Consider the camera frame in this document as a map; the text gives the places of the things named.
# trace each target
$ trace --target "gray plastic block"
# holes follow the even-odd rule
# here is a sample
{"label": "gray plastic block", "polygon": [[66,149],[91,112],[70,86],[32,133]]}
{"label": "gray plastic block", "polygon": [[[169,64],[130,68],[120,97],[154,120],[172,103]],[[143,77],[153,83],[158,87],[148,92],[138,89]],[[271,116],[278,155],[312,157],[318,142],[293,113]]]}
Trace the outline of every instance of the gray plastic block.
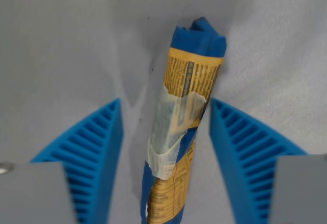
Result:
{"label": "gray plastic block", "polygon": [[326,156],[279,158],[269,223],[327,223]]}
{"label": "gray plastic block", "polygon": [[0,223],[76,223],[61,163],[16,165],[0,175]]}

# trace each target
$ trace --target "ribbed blue part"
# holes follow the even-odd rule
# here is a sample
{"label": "ribbed blue part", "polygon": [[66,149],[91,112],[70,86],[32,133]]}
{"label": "ribbed blue part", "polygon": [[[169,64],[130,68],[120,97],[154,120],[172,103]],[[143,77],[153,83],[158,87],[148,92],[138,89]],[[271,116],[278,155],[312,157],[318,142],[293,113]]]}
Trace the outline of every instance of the ribbed blue part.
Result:
{"label": "ribbed blue part", "polygon": [[107,223],[122,140],[117,99],[66,131],[32,160],[63,163],[78,223]]}
{"label": "ribbed blue part", "polygon": [[237,224],[267,224],[275,163],[302,149],[260,121],[212,99],[210,135]]}

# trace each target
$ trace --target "yellow packaging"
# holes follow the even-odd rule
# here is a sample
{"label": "yellow packaging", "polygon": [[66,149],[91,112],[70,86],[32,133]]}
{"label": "yellow packaging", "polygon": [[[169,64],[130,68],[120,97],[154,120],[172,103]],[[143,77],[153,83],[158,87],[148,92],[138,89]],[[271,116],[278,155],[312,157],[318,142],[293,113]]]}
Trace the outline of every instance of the yellow packaging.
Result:
{"label": "yellow packaging", "polygon": [[[171,95],[184,97],[195,91],[208,102],[222,62],[223,58],[206,57],[170,48],[164,85]],[[206,105],[198,112],[190,128],[200,125],[205,108]],[[194,147],[195,142],[175,165],[168,180],[156,180],[148,202],[149,224],[163,224],[174,218],[183,208],[191,175]]]}

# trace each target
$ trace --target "gray cloth backdrop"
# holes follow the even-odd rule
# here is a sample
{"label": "gray cloth backdrop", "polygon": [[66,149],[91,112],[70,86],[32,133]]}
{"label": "gray cloth backdrop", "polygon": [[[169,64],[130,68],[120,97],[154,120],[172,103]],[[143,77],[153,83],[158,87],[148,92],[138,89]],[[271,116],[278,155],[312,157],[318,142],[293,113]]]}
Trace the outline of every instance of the gray cloth backdrop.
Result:
{"label": "gray cloth backdrop", "polygon": [[[140,223],[147,136],[177,24],[227,37],[218,97],[309,153],[327,151],[327,0],[0,0],[0,161],[25,163],[84,116],[122,100],[111,224]],[[208,136],[183,224],[233,224]]]}

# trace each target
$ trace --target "transparent tape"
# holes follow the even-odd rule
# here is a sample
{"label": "transparent tape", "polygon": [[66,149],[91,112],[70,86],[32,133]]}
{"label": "transparent tape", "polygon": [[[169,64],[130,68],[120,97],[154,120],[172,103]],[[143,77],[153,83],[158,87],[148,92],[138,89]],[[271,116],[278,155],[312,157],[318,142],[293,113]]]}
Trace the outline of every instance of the transparent tape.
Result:
{"label": "transparent tape", "polygon": [[169,179],[176,164],[180,142],[205,103],[206,99],[194,91],[177,97],[163,87],[148,140],[148,163],[154,176]]}

